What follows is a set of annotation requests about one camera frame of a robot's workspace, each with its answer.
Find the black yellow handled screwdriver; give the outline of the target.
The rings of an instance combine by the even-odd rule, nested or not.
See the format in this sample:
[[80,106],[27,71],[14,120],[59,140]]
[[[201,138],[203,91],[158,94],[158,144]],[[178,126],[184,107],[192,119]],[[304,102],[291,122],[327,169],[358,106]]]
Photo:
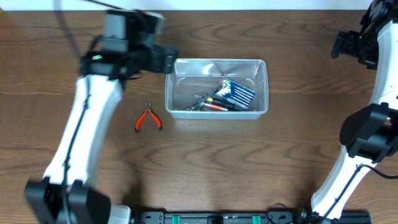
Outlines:
[[[207,94],[204,94],[204,95],[197,95],[197,94],[193,93],[192,95],[193,95],[194,97],[196,97],[196,98],[203,98],[203,97],[205,97]],[[212,98],[212,97],[209,97],[209,98],[206,100],[206,102],[211,103],[211,104],[214,104],[214,105],[217,105],[217,106],[225,107],[225,108],[227,108],[227,109],[229,109],[229,110],[234,109],[234,106],[235,106],[234,104],[232,104],[232,103],[230,103],[230,102],[228,102],[228,101],[226,101],[226,100],[222,100],[222,99],[218,99],[218,98]]]

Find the blue precision screwdriver set case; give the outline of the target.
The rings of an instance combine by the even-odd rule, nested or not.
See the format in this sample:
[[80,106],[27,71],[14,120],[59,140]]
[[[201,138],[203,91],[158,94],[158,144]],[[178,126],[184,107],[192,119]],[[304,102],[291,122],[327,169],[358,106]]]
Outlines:
[[254,100],[256,92],[229,78],[221,78],[216,96],[226,100],[243,110],[247,110]]

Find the claw hammer orange black handle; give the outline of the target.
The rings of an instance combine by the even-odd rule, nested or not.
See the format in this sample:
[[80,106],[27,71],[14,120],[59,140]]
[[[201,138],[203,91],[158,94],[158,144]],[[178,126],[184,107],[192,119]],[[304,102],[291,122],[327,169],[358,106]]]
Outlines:
[[208,108],[220,110],[220,111],[232,111],[234,109],[234,105],[229,105],[229,104],[217,105],[217,104],[213,104],[213,103],[202,102],[200,104],[200,107],[204,107],[204,106],[206,106]]

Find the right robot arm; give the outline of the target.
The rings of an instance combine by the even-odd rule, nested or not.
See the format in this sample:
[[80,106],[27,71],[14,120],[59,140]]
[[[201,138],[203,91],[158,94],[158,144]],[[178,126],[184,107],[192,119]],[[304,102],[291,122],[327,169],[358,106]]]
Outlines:
[[339,32],[331,56],[349,55],[375,70],[373,93],[343,122],[339,157],[294,223],[370,223],[368,212],[343,208],[368,172],[390,179],[376,165],[397,152],[397,0],[373,1],[360,24],[359,32]]

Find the silver offset ring wrench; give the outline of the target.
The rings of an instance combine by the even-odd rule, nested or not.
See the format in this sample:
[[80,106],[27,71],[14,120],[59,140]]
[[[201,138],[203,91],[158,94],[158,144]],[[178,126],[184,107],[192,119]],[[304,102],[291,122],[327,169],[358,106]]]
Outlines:
[[211,92],[210,94],[207,94],[203,97],[201,97],[196,103],[192,104],[191,106],[189,106],[186,110],[187,111],[192,111],[194,110],[197,106],[199,106],[200,104],[204,103],[208,98],[212,98],[214,95],[216,95],[218,92],[220,91],[220,89],[216,89],[213,92]]

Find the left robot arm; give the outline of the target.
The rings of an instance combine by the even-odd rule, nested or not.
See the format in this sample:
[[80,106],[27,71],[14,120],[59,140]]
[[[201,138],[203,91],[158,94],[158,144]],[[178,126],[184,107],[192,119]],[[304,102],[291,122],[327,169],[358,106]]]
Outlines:
[[110,9],[104,32],[80,57],[75,97],[58,149],[40,181],[25,197],[40,223],[136,223],[127,205],[113,204],[95,189],[98,159],[125,84],[141,71],[171,73],[178,50],[157,45],[164,16]]

